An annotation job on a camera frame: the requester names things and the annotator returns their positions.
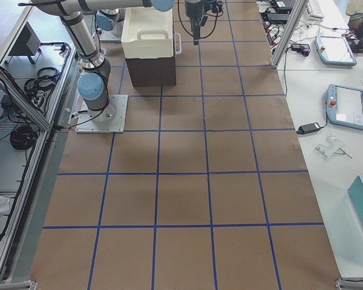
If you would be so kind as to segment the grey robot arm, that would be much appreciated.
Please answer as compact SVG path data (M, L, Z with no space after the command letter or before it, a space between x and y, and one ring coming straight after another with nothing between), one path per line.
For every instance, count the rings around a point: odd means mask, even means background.
M96 25L103 31L122 34L125 12L125 8L99 10L96 14Z
M77 90L87 105L88 115L91 120L109 121L116 114L108 93L110 63L93 41L83 19L83 13L133 7L154 8L165 13L178 3L178 1L28 1L19 3L18 6L36 7L48 15L60 18L78 50L80 64L85 70L85 74L78 80Z

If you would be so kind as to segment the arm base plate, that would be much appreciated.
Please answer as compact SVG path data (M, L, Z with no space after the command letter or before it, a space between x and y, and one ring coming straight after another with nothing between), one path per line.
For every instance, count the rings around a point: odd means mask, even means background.
M121 37L122 37L122 30L111 30L111 31L102 30L102 33L100 35L100 41L121 43Z
M96 117L98 112L89 111L82 100L80 110L85 113L79 115L75 131L79 134L123 133L127 106L128 95L110 95L109 105Z

